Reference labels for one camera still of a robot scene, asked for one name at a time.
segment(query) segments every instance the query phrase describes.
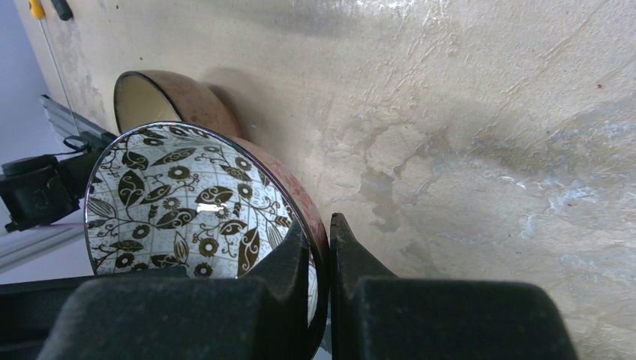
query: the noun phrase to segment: leaf pattern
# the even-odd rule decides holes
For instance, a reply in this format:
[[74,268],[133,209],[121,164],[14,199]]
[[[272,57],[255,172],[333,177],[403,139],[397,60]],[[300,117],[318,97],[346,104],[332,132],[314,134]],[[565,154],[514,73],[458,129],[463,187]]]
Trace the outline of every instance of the leaf pattern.
[[235,202],[234,203],[234,209],[232,210],[232,214],[236,217],[238,217],[241,214],[241,203],[240,202]]
[[180,137],[188,136],[188,134],[185,131],[183,131],[182,129],[179,129],[178,127],[169,126],[168,130],[175,135],[179,135]]
[[241,237],[241,244],[238,246],[238,271],[236,276],[242,276],[249,272],[257,261],[260,248],[258,228],[248,230]]
[[117,193],[119,199],[128,207],[133,205],[139,200],[143,193],[146,191],[146,186],[143,184],[142,179],[134,173],[133,170],[128,170],[119,180],[119,186],[117,187]]
[[283,242],[283,236],[276,229],[276,226],[267,226],[267,241],[271,245],[271,248],[276,248]]
[[267,175],[265,175],[264,172],[260,171],[259,169],[259,178],[260,178],[260,182],[262,182],[262,186],[264,188],[267,188],[267,185],[269,185],[269,178],[267,177]]
[[104,223],[106,222],[106,219],[97,219],[97,220],[91,220],[88,222],[88,228],[89,229],[94,229],[95,227],[100,227],[102,225],[104,225]]
[[188,243],[185,241],[183,235],[181,235],[178,231],[175,231],[175,257],[181,264],[185,264],[188,261],[188,255],[190,254],[190,249],[188,248]]
[[165,184],[165,185],[161,185],[160,187],[157,187],[153,191],[149,192],[148,195],[146,195],[143,198],[143,200],[141,200],[140,204],[154,203],[157,200],[163,199],[168,194],[170,194],[171,188],[172,187],[169,184]]
[[282,227],[291,227],[292,226],[292,222],[290,221],[290,219],[288,219],[287,217],[284,216],[277,216],[274,218],[274,222],[277,225],[281,225]]
[[175,163],[176,161],[181,161],[194,154],[196,150],[196,148],[180,148],[178,150],[165,154],[161,159],[152,163],[152,166],[156,167],[157,165],[170,164]]
[[150,137],[152,139],[167,139],[167,137],[159,135],[158,133],[155,133],[154,131],[148,129],[141,129],[139,130],[138,134],[142,134],[143,136]]
[[197,204],[220,205],[230,200],[233,194],[234,193],[227,187],[208,187],[204,191],[201,191],[194,202]]
[[234,179],[241,180],[243,182],[251,182],[252,178],[243,170],[236,169],[235,167],[221,165],[221,169],[223,169],[227,175],[232,176]]
[[[92,180],[87,227],[96,229],[89,241],[98,274],[187,266],[192,277],[241,276],[284,241],[295,215],[266,169],[206,130],[150,129],[131,134],[136,147],[115,144]],[[218,209],[198,215],[203,204]]]
[[179,265],[179,261],[174,256],[165,254],[150,256],[150,261],[158,268],[169,268],[170,266]]
[[115,208],[113,208],[112,205],[102,199],[98,199],[97,197],[89,197],[88,202],[86,202],[86,206],[88,207],[88,210],[102,218],[114,218],[116,215]]
[[159,209],[159,206],[157,205],[150,205],[150,211],[148,211],[148,221],[150,221],[150,219],[154,218],[155,216],[157,216],[157,210]]
[[148,159],[136,152],[126,151],[121,157],[121,163],[133,170],[148,169]]
[[128,253],[134,253],[135,251],[143,250],[143,245],[141,245],[141,243],[134,240],[117,241],[115,243],[110,244],[109,246],[113,249],[126,251]]
[[220,227],[220,234],[225,236],[234,235],[238,233],[239,231],[243,230],[246,226],[247,224],[244,223],[243,221],[230,220],[224,223],[223,226]]
[[197,211],[191,208],[177,208],[169,211],[157,221],[155,225],[159,229],[176,229],[190,223],[197,216]]

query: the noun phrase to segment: textured wall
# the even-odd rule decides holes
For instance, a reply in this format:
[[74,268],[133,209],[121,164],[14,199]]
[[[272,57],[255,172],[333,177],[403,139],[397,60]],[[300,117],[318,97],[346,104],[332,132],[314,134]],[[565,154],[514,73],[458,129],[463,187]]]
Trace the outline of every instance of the textured wall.
[[581,358],[636,356],[633,1],[69,2],[79,113],[115,130],[126,70],[214,84],[398,274],[533,282]]

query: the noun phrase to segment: bowl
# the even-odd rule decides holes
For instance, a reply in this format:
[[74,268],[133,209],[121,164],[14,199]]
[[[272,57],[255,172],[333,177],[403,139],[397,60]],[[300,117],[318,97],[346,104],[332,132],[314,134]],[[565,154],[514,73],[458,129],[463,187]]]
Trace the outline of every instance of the bowl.
[[151,122],[188,122],[240,137],[232,113],[201,83],[163,70],[127,71],[115,83],[115,120],[122,134]]
[[296,178],[254,144],[184,122],[136,127],[97,160],[84,209],[99,275],[184,266],[192,278],[237,278],[298,220],[310,245],[307,323],[320,343],[326,231]]

